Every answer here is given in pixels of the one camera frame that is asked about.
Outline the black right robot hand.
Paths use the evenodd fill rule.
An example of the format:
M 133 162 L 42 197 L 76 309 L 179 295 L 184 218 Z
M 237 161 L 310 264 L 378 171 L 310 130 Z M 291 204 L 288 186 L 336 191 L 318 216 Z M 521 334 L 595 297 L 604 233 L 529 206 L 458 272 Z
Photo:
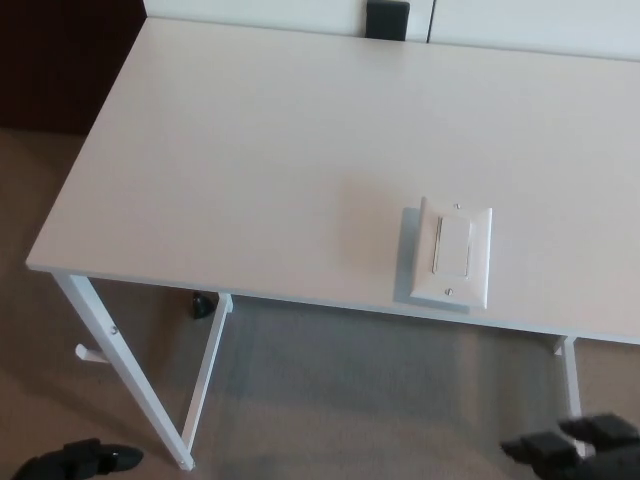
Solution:
M 514 462 L 539 479 L 637 479 L 639 429 L 613 414 L 567 418 L 560 431 L 526 434 L 500 443 Z

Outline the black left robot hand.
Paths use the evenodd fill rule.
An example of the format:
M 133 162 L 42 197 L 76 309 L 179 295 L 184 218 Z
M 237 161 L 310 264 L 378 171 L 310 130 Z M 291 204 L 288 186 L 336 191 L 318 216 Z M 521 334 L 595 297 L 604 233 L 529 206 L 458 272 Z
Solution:
M 144 452 L 136 447 L 103 444 L 96 438 L 87 439 L 32 457 L 14 473 L 12 479 L 92 479 L 132 470 L 143 459 Z

